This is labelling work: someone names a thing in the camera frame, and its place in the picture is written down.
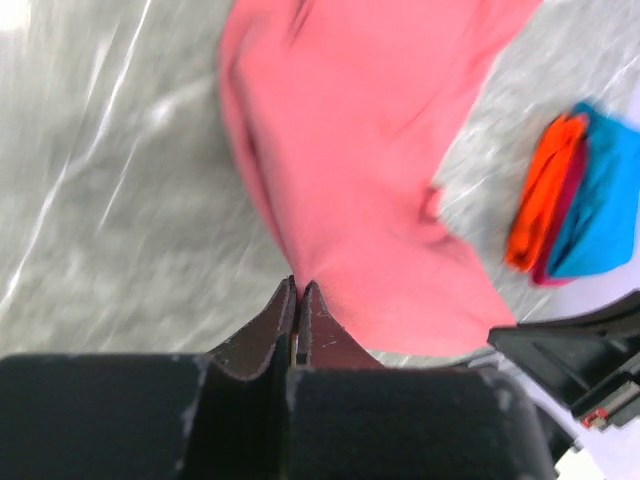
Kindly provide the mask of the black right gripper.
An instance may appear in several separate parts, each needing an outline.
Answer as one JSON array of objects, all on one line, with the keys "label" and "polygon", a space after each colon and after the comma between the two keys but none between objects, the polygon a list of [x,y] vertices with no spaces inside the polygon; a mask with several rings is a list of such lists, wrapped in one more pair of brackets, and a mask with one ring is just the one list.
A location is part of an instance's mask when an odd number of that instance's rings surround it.
[{"label": "black right gripper", "polygon": [[639,416],[639,292],[564,320],[493,328],[488,343],[588,428]]}]

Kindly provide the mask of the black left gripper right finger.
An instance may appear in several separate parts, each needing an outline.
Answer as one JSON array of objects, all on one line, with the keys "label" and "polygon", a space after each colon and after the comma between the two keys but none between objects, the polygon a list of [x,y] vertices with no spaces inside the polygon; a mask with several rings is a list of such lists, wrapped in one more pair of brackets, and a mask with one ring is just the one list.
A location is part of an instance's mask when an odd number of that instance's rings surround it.
[{"label": "black left gripper right finger", "polygon": [[286,386],[289,479],[552,479],[536,408],[490,368],[379,365],[310,284]]}]

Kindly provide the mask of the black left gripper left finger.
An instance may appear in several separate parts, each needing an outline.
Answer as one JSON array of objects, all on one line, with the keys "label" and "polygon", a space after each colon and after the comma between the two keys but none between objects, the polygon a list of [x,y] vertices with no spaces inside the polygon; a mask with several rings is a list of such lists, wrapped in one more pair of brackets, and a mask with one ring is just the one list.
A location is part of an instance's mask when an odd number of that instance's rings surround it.
[{"label": "black left gripper left finger", "polygon": [[5,479],[274,479],[296,288],[206,353],[1,361]]}]

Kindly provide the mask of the salmon pink t shirt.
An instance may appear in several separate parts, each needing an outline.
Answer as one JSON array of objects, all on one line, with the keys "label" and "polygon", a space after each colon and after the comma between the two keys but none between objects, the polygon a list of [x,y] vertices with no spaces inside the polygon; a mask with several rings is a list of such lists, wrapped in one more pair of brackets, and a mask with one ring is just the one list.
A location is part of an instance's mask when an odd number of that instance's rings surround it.
[{"label": "salmon pink t shirt", "polygon": [[238,1],[220,50],[232,152],[299,287],[362,346],[454,356],[512,325],[434,176],[533,1]]}]

